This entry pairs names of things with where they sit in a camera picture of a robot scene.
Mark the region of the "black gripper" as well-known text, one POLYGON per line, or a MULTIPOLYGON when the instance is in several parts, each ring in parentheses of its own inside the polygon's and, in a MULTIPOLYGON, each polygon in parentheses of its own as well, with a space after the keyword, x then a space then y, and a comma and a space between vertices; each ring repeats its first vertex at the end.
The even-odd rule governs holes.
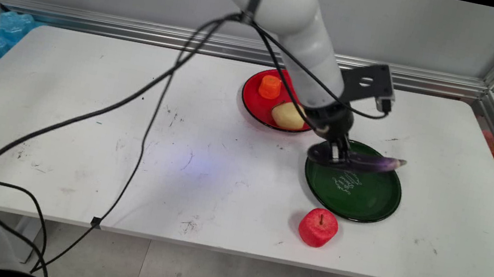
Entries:
POLYGON ((352 111, 340 103, 321 108, 307 107, 304 110, 308 120, 314 125, 316 135, 329 141, 330 149, 335 151, 333 164, 348 166, 351 151, 348 133, 354 122, 352 111))

